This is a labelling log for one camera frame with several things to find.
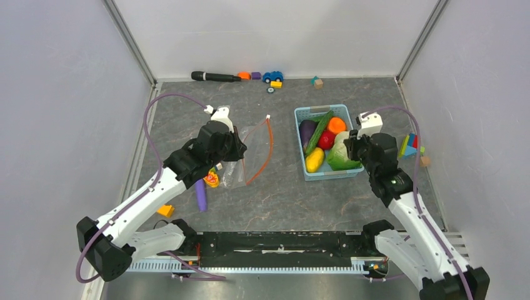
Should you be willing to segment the green white cabbage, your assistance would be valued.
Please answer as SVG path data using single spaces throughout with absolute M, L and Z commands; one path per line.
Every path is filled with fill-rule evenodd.
M 334 139 L 334 145 L 328 152 L 326 162 L 333 171 L 345 171 L 362 167 L 359 161 L 353 161 L 348 157 L 348 150 L 344 144 L 344 141 L 348 137 L 349 131 L 343 131 L 337 134 Z

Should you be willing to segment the orange fruit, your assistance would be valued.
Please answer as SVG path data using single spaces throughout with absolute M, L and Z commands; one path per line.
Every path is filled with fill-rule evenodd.
M 337 135 L 341 132 L 347 131 L 348 127 L 347 124 L 340 117 L 332 117 L 329 120 L 326 129 L 329 132 Z

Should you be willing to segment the red apple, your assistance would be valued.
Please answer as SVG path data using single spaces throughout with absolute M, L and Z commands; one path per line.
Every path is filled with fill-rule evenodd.
M 335 137 L 335 134 L 329 132 L 328 130 L 324 130 L 317 142 L 317 146 L 323 151 L 330 150 L 334 146 Z

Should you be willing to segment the yellow bell pepper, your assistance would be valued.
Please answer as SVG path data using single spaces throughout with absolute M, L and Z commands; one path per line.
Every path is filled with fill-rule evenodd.
M 316 147 L 310 154 L 305 158 L 306 171 L 308 173 L 315 173 L 322 166 L 325 159 L 325 152 L 320 148 Z

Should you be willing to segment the clear zip top bag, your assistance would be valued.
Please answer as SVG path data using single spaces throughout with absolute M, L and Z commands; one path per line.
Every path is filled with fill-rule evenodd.
M 244 127 L 240 131 L 240 138 L 247 150 L 241 160 L 223 164 L 222 188 L 236 189 L 248 186 L 264 171 L 274 148 L 271 116 L 266 115 L 255 126 Z

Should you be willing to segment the light blue plastic basket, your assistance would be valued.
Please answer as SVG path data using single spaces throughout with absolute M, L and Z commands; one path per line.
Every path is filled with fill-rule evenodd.
M 298 107 L 294 117 L 306 181 L 353 178 L 364 171 L 360 162 L 349 161 L 337 145 L 339 132 L 346 137 L 353 128 L 345 105 Z

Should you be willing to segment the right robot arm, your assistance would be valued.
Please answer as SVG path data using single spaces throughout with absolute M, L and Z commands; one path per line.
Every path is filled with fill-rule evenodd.
M 373 193 L 404 226 L 404 239 L 386 220 L 362 229 L 362 250 L 392 260 L 416 286 L 420 299 L 485 299 L 490 277 L 483 267 L 472 267 L 457 251 L 426 209 L 414 181 L 398 166 L 395 137 L 349 132 L 347 155 L 369 175 Z

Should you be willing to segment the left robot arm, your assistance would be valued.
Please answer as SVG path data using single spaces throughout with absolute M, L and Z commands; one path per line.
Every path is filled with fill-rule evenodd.
M 208 121 L 197 137 L 161 162 L 157 173 L 140 191 L 98 219 L 86 216 L 77 223 L 81 256 L 76 268 L 88 261 L 97 274 L 84 279 L 77 273 L 76 279 L 80 283 L 97 278 L 109 282 L 125 273 L 135 260 L 146 256 L 173 250 L 184 255 L 192 253 L 196 237 L 175 224 L 147 232 L 137 230 L 163 204 L 191 188 L 215 165 L 243 159 L 246 149 L 237 127 Z

